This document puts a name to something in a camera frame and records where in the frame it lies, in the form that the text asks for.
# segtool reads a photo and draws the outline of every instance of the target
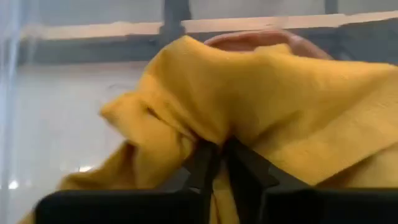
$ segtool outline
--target white wall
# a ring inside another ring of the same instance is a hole
[[[145,62],[19,69],[9,193],[15,223],[61,176],[98,166],[122,141],[98,115],[134,88]]]

